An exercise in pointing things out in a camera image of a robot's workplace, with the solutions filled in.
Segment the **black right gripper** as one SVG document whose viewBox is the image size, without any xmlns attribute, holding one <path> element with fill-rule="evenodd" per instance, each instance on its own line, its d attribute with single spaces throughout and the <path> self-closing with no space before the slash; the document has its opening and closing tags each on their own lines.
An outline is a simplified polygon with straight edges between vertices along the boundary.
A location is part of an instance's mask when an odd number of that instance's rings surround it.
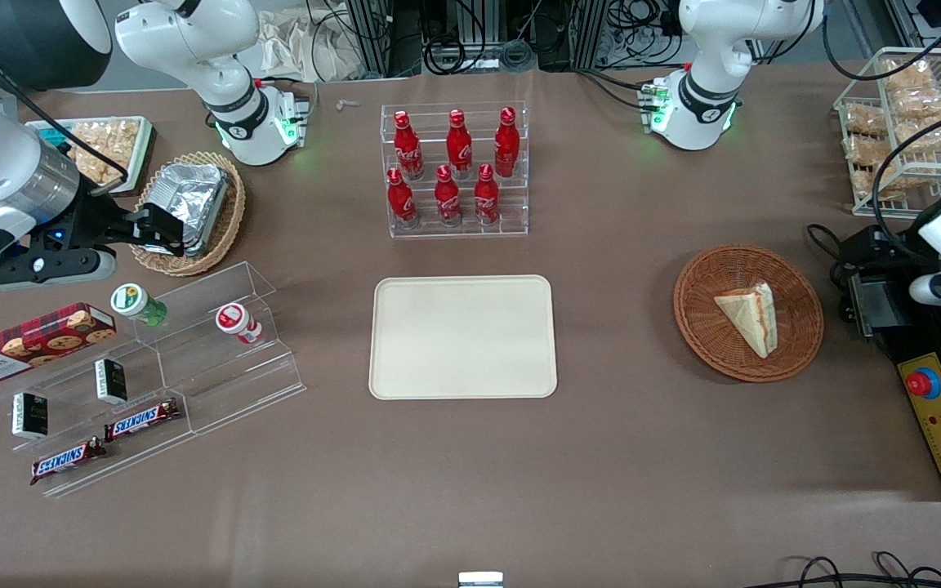
<svg viewBox="0 0 941 588">
<path fill-rule="evenodd" d="M 184 223 L 157 204 L 127 211 L 110 196 L 78 196 L 56 218 L 56 241 L 66 248 L 131 244 L 146 251 L 185 256 Z"/>
</svg>

